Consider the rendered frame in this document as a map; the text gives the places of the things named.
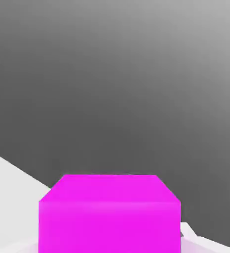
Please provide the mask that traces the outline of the small magenta cube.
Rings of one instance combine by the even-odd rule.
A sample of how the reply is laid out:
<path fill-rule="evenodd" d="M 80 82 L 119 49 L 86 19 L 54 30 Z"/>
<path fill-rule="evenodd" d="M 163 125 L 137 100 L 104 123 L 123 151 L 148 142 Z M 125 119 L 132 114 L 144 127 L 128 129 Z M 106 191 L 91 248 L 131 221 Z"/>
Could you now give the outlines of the small magenta cube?
<path fill-rule="evenodd" d="M 38 211 L 38 253 L 181 253 L 181 202 L 156 175 L 66 174 Z"/>

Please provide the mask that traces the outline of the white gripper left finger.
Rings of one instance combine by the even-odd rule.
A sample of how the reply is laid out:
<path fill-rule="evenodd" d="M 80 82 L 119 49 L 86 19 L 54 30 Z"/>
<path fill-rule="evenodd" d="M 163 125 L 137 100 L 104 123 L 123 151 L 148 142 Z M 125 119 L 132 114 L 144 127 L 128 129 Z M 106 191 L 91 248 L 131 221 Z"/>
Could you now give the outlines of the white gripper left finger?
<path fill-rule="evenodd" d="M 38 242 L 31 242 L 21 245 L 12 250 L 12 253 L 38 253 Z"/>

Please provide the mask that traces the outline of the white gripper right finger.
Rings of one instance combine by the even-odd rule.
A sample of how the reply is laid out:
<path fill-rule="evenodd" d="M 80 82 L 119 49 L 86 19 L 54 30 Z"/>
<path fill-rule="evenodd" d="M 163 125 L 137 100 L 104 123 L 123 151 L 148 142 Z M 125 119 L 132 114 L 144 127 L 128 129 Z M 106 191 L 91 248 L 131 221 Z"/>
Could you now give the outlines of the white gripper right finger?
<path fill-rule="evenodd" d="M 181 253 L 230 253 L 230 247 L 197 236 L 186 222 L 181 222 Z"/>

